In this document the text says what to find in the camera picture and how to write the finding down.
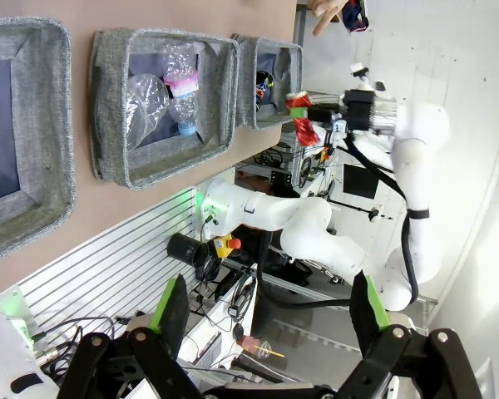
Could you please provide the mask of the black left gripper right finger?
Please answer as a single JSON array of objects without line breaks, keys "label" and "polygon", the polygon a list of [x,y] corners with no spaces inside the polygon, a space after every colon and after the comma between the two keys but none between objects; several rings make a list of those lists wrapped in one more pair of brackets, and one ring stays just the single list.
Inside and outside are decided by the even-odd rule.
[{"label": "black left gripper right finger", "polygon": [[421,398],[480,398],[477,379],[460,337],[449,328],[424,336],[391,324],[371,279],[353,280],[349,314],[362,360],[337,398],[377,398],[393,377],[413,382]]}]

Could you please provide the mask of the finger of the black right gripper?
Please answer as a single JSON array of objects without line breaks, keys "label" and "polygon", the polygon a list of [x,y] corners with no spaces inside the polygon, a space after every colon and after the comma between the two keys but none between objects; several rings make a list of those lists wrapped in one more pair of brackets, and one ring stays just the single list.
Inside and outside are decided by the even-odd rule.
[{"label": "finger of the black right gripper", "polygon": [[328,125],[344,119],[339,108],[328,106],[293,107],[290,109],[290,115],[294,119],[307,119]]}]

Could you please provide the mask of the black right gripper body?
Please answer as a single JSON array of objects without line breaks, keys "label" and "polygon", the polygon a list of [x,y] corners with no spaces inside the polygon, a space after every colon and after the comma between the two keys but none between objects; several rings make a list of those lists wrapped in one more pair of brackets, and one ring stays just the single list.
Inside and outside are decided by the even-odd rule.
[{"label": "black right gripper body", "polygon": [[373,91],[354,89],[344,92],[343,105],[346,109],[344,119],[351,131],[369,130],[374,98]]}]

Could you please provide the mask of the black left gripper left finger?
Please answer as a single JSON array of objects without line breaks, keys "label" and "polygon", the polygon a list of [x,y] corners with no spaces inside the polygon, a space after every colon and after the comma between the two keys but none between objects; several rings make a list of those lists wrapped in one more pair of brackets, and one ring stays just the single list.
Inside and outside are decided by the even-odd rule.
[{"label": "black left gripper left finger", "polygon": [[144,327],[111,339],[91,332],[79,342],[60,387],[61,398],[118,398],[125,384],[146,380],[157,398],[201,398],[177,363],[190,315],[182,275],[172,278]]}]

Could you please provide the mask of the person's left hand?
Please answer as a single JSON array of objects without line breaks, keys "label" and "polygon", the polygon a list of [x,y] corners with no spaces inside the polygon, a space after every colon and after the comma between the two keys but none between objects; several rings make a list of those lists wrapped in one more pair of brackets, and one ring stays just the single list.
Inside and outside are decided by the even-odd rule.
[{"label": "person's left hand", "polygon": [[344,7],[347,0],[310,0],[307,7],[314,16],[319,18],[319,22],[313,30],[313,35],[320,35],[324,29],[331,23]]}]

